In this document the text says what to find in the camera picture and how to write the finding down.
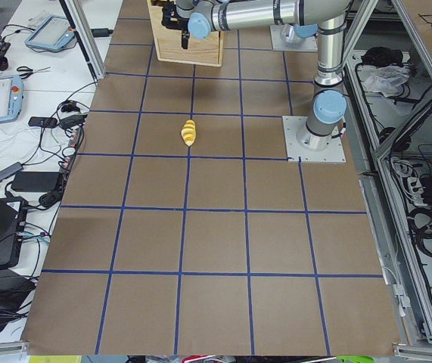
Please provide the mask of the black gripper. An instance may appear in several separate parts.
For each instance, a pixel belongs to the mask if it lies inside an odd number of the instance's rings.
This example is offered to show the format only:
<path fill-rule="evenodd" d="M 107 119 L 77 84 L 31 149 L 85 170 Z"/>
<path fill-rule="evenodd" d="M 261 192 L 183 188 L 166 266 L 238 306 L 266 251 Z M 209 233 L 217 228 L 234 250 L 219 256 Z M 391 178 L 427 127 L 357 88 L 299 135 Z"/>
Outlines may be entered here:
<path fill-rule="evenodd" d="M 162 7 L 162 20 L 161 24 L 167 29 L 182 30 L 181 31 L 181 47 L 188 49 L 190 33 L 188 29 L 188 18 L 179 15 L 176 10 L 175 3 L 166 3 Z"/>

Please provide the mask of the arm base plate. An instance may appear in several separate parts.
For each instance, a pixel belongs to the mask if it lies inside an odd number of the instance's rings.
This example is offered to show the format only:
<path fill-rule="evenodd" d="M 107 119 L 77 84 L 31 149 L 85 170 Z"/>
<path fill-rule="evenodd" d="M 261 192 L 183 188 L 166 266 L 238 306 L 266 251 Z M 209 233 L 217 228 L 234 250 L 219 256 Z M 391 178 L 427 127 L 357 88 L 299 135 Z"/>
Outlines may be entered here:
<path fill-rule="evenodd" d="M 270 35 L 273 51 L 316 53 L 318 25 L 271 25 Z"/>
<path fill-rule="evenodd" d="M 345 163 L 338 126 L 327 136 L 316 136 L 306 127 L 306 116 L 283 116 L 287 161 L 292 163 Z"/>

